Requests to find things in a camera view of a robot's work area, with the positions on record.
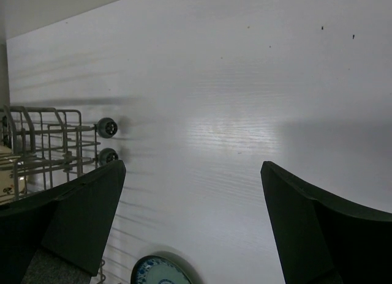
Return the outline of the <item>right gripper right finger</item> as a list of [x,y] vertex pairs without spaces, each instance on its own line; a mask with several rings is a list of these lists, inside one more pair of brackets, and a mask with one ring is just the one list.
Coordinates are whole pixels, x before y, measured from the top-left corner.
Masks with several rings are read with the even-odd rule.
[[261,180],[286,283],[391,283],[391,214],[263,162]]

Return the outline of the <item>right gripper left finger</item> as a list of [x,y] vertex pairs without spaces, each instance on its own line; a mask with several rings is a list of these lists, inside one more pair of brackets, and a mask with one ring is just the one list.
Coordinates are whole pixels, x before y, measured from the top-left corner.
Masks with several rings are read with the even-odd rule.
[[89,283],[99,273],[126,177],[115,160],[1,205],[1,283]]

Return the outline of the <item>cream floral plate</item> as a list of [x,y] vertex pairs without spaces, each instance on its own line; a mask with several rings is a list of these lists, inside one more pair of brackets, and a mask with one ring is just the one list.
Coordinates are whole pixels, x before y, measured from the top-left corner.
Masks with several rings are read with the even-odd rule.
[[1,204],[9,203],[15,198],[13,164],[17,159],[13,150],[1,145]]

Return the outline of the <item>blue floral plate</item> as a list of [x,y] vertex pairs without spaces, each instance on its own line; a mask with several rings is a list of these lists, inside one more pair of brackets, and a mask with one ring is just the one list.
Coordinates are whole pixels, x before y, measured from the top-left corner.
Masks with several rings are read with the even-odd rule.
[[191,284],[189,276],[173,261],[159,255],[140,258],[132,269],[131,284]]

